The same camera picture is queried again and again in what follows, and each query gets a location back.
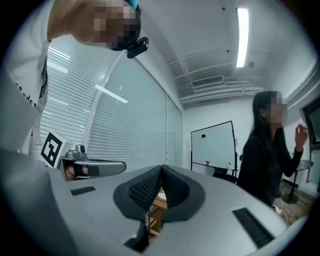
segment window blinds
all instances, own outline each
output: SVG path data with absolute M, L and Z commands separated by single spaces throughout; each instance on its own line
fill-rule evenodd
M 176 167 L 183 165 L 182 113 L 168 96 L 167 103 L 167 160 L 166 164 Z
M 95 85 L 101 83 L 118 54 L 82 45 L 70 35 L 51 42 L 47 59 L 49 92 L 40 122 L 42 140 L 50 128 L 74 143 L 82 143 Z
M 105 89 L 124 101 L 101 94 L 88 156 L 124 161 L 126 172 L 165 164 L 167 94 L 136 60 L 126 56 L 115 66 Z

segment long black hair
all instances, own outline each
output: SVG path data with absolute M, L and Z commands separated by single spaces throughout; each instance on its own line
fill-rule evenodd
M 274 154 L 272 150 L 271 126 L 267 119 L 261 115 L 261 109 L 270 110 L 270 106 L 278 97 L 277 91 L 265 90 L 258 92 L 252 103 L 253 111 L 253 128 L 249 138 L 252 136 L 260 139 L 265 153 L 265 160 L 267 163 L 274 162 Z M 279 151 L 287 151 L 285 133 L 283 128 L 278 128 L 274 135 L 274 140 Z

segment floor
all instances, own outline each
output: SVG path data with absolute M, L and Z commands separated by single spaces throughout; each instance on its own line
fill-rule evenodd
M 292 186 L 288 183 L 281 182 L 280 184 L 280 190 L 282 195 L 290 193 L 291 188 Z M 285 212 L 286 216 L 283 212 L 280 216 L 282 216 L 284 220 L 286 220 L 287 217 L 289 225 L 292 225 L 294 222 L 296 222 L 303 216 L 308 216 L 312 209 L 313 203 L 315 202 L 315 197 L 299 189 L 295 188 L 294 194 L 299 197 L 299 201 L 297 203 L 288 204 L 282 201 L 281 198 L 277 198 L 274 201 L 274 205 Z

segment black jacket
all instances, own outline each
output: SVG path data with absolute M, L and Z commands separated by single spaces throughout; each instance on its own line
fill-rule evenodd
M 282 180 L 282 174 L 290 177 L 297 169 L 302 153 L 294 149 L 293 158 L 288 150 L 279 150 L 272 144 L 274 162 L 268 168 L 266 153 L 260 139 L 251 136 L 243 148 L 242 163 L 237 185 L 254 197 L 272 206 Z

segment cable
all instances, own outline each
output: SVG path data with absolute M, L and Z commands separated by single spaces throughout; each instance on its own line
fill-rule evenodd
M 288 226 L 290 226 L 290 225 L 289 225 L 289 222 L 288 222 L 288 219 L 287 219 L 286 212 L 285 212 L 284 210 L 282 210 L 282 209 L 280 209 L 280 211 L 282 211 L 282 212 L 284 213 L 284 215 L 285 215 L 285 221 L 286 221 L 286 223 L 288 224 Z

